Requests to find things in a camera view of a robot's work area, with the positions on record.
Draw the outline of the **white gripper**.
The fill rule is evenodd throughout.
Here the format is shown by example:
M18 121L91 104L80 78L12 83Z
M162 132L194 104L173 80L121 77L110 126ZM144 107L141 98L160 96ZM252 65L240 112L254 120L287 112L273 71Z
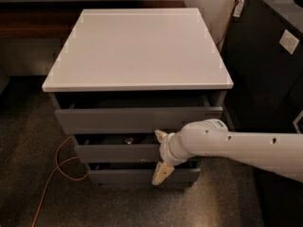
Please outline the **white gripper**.
M157 141L160 143L160 156L165 162L158 162L153 173L151 183L161 184L174 171L174 166L178 166L189 159L189 153L181 144L179 133L166 133L164 131L154 131Z

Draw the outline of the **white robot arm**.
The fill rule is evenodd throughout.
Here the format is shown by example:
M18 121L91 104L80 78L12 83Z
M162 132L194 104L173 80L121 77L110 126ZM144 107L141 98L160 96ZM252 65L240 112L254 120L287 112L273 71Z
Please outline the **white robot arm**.
M193 157L222 157L303 182L303 135L230 131L219 119L186 124L178 132L157 130L161 160L152 176L161 184Z

